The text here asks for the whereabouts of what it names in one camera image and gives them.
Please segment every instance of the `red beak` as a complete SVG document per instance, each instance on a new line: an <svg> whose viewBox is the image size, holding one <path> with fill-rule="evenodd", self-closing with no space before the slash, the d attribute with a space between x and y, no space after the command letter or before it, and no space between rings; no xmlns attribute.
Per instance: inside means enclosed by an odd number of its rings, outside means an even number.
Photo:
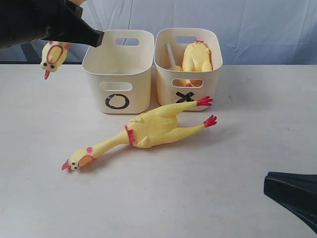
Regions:
<svg viewBox="0 0 317 238"><path fill-rule="evenodd" d="M68 160L65 162L65 164L63 164L63 166L61 167L61 170L66 170L69 167L68 165Z"/></svg>
<svg viewBox="0 0 317 238"><path fill-rule="evenodd" d="M50 75L50 72L48 70L45 70L44 79L47 79Z"/></svg>

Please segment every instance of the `black object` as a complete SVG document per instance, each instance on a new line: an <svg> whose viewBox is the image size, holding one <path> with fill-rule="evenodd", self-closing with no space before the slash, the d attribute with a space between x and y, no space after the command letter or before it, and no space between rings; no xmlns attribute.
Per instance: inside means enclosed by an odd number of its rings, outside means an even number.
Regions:
<svg viewBox="0 0 317 238"><path fill-rule="evenodd" d="M104 33L69 0L0 0L0 49L38 39L98 47Z"/></svg>
<svg viewBox="0 0 317 238"><path fill-rule="evenodd" d="M317 175L269 172L264 180L264 194L317 234Z"/></svg>

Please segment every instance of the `white fabric backdrop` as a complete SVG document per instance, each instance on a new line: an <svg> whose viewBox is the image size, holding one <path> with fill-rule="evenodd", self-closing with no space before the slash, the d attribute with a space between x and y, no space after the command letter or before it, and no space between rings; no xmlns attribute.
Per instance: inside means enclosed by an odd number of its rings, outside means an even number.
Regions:
<svg viewBox="0 0 317 238"><path fill-rule="evenodd" d="M198 27L217 34L224 64L316 64L316 0L87 0L83 19L98 30ZM32 43L41 55L44 41ZM72 45L67 61L87 46ZM19 46L0 61L25 61Z"/></svg>

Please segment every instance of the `rubber chicken head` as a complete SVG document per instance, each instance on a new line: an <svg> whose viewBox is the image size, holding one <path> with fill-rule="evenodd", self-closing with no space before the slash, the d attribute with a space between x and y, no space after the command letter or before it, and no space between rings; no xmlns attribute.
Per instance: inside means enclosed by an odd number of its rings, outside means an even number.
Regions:
<svg viewBox="0 0 317 238"><path fill-rule="evenodd" d="M92 147L81 148L76 150L72 156L63 164L62 170L70 168L71 170L78 170L81 167L87 165L90 162L96 160L96 158L91 154Z"/></svg>
<svg viewBox="0 0 317 238"><path fill-rule="evenodd" d="M69 43L57 41L49 41L43 47L41 68L45 70L44 79L47 79L51 72L56 72L64 63L69 47Z"/></svg>

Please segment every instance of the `yellow rubber chicken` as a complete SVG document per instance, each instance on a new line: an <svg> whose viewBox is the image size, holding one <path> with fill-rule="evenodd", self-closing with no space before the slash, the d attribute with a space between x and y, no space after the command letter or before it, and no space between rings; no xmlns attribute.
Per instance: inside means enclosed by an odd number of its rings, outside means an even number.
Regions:
<svg viewBox="0 0 317 238"><path fill-rule="evenodd" d="M206 96L197 101L174 103L155 108L131 119L114 137L88 148L76 150L63 164L62 170L77 170L93 162L100 155L120 144L130 144L138 148L150 148L181 140L200 130L217 124L213 115L202 124L192 127L179 127L176 115L196 106L211 106L213 100Z"/></svg>
<svg viewBox="0 0 317 238"><path fill-rule="evenodd" d="M41 68L45 69L44 79L47 79L51 72L56 72L67 58L67 51L70 43L49 41L42 50Z"/></svg>
<svg viewBox="0 0 317 238"><path fill-rule="evenodd" d="M184 52L183 71L211 71L209 48L203 41L190 43Z"/></svg>

